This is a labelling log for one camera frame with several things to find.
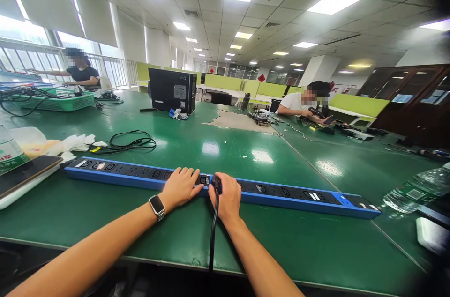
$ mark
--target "blue power strip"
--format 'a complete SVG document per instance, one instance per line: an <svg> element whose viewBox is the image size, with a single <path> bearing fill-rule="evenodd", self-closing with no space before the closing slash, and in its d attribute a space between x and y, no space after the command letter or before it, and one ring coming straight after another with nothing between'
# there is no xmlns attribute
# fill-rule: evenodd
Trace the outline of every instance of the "blue power strip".
<svg viewBox="0 0 450 297"><path fill-rule="evenodd" d="M173 169L117 162L89 157L73 161L65 168L75 179L114 185L162 190ZM204 186L201 196L208 196L211 174L200 174L195 185ZM318 213L352 216L371 220L381 211L360 195L330 192L313 188L279 185L237 178L242 187L242 202L308 210Z"/></svg>

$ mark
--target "hand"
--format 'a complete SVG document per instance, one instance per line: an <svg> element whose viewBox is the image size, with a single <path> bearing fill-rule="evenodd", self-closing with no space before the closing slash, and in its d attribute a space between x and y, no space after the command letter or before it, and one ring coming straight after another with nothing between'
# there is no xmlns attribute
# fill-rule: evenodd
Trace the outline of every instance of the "hand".
<svg viewBox="0 0 450 297"><path fill-rule="evenodd" d="M218 215L225 227L227 227L227 225L240 220L239 206L242 188L235 178L224 173L216 173L216 175L222 180L222 194L220 195ZM216 208L216 192L211 184L208 188L208 194L213 207Z"/></svg>
<svg viewBox="0 0 450 297"><path fill-rule="evenodd" d="M188 169L187 167L183 169L178 167L172 173L165 183L162 193L159 195L160 200L164 204L165 213L168 213L175 207L182 206L201 191L203 186L194 188L198 174L200 174L199 169L194 172L194 169Z"/></svg>

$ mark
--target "green table surface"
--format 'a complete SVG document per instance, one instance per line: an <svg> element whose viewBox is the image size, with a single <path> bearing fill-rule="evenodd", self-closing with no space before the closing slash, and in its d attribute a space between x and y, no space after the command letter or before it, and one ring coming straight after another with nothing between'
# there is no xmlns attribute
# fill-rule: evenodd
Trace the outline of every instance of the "green table surface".
<svg viewBox="0 0 450 297"><path fill-rule="evenodd" d="M204 173L220 171L239 178L355 193L376 205L412 175L439 166L401 151L387 151L384 144L395 141L392 136L359 143L339 134L312 131L297 119L285 118L317 142L304 139L286 123L275 127L284 135L280 137L204 124L217 118L220 109L242 113L235 107L197 102L189 120L177 121L167 112L140 113L140 108L151 107L147 94L117 94L125 103L103 111L95 107L73 113L36 111L24 118L1 111L0 122L7 128L35 126L48 139L61 140L72 134L95 134L98 140L109 140L115 133L140 129L156 140L156 149L103 158L166 168L187 166ZM0 239L70 247L153 194L73 180L59 171L0 211ZM409 282L424 275L429 254L416 240L416 214L382 210L382 216L367 221L242 203L240 214L294 281L404 296ZM209 199L195 198L146 232L125 255L138 261L205 269L212 215ZM219 272L243 273L221 224L214 264Z"/></svg>

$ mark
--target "water bottle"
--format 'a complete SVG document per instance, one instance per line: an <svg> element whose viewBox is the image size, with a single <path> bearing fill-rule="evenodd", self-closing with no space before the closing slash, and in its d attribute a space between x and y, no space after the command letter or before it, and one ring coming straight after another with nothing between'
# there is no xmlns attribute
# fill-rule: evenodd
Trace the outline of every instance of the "water bottle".
<svg viewBox="0 0 450 297"><path fill-rule="evenodd" d="M0 125L0 174L30 161L9 131Z"/></svg>
<svg viewBox="0 0 450 297"><path fill-rule="evenodd" d="M450 192L450 163L415 175L383 197L384 203L402 213L412 213L422 205Z"/></svg>
<svg viewBox="0 0 450 297"><path fill-rule="evenodd" d="M244 99L242 99L242 104L240 106L241 110L247 109L249 101L250 101L250 93L246 93Z"/></svg>

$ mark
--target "black computer case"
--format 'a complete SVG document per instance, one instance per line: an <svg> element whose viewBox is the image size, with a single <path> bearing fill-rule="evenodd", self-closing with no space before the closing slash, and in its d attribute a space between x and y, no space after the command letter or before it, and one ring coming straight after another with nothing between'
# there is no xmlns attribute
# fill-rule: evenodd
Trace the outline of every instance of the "black computer case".
<svg viewBox="0 0 450 297"><path fill-rule="evenodd" d="M160 111L181 108L192 114L195 110L197 75L149 68L149 89L153 107Z"/></svg>

